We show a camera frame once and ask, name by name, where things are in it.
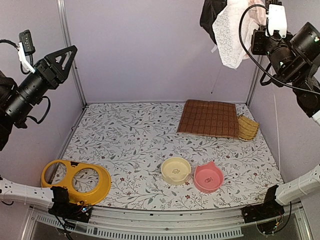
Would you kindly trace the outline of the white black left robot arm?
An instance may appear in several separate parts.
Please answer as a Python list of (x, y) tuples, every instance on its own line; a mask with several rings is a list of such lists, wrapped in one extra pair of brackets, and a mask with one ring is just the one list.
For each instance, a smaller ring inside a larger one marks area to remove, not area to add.
[[(66, 46), (35, 44), (34, 62), (45, 55)], [(0, 70), (18, 85), (25, 79), (21, 73), (16, 49), (9, 44), (0, 44)], [(8, 142), (0, 152), (0, 175), (10, 181), (30, 186), (40, 186), (41, 173), (47, 163), (58, 159), (72, 127), (81, 113), (81, 101), (72, 73), (56, 90), (45, 94), (51, 108), (41, 124), (27, 119), (27, 128), (13, 126)]]

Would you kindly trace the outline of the white tent pole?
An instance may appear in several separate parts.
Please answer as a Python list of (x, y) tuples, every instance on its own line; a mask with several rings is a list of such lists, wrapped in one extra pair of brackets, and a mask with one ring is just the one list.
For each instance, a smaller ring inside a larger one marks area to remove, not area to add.
[(220, 66), (220, 68), (219, 68), (219, 70), (218, 70), (218, 73), (217, 73), (217, 75), (216, 75), (216, 78), (215, 78), (215, 80), (214, 80), (214, 82), (213, 82), (213, 85), (212, 85), (212, 88), (211, 88), (211, 91), (210, 91), (210, 94), (211, 94), (211, 95), (213, 94), (213, 92), (214, 92), (214, 90), (215, 90), (215, 86), (216, 86), (216, 84), (217, 84), (217, 82), (218, 82), (218, 80), (219, 80), (219, 76), (220, 76), (220, 73), (221, 73), (221, 69), (222, 69), (222, 65)]

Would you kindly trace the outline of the pink striped pet tent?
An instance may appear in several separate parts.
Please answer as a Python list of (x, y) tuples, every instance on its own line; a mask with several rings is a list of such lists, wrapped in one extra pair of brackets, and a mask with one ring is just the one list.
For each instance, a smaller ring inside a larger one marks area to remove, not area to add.
[[(249, 58), (239, 40), (239, 25), (245, 10), (253, 5), (264, 5), (261, 0), (206, 0), (199, 20), (200, 26), (217, 46), (222, 64), (237, 69)], [(244, 16), (241, 37), (247, 50), (251, 47), (254, 30), (266, 24), (262, 7), (251, 8)]]

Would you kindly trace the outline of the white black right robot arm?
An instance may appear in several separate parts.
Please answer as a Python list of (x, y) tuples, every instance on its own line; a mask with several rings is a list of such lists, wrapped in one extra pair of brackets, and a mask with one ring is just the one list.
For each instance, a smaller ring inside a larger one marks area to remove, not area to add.
[(254, 44), (266, 55), (264, 63), (272, 64), (276, 78), (257, 85), (250, 105), (284, 179), (258, 208), (262, 218), (269, 218), (278, 204), (319, 195), (320, 33), (306, 23), (297, 33), (274, 41), (259, 30)]

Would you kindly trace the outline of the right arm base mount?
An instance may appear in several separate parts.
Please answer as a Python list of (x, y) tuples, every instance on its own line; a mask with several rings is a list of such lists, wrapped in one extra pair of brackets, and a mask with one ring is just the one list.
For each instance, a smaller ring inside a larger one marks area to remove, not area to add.
[(274, 218), (285, 213), (283, 205), (276, 202), (276, 190), (279, 186), (270, 187), (264, 197), (263, 203), (247, 205), (241, 209), (241, 214), (245, 223)]

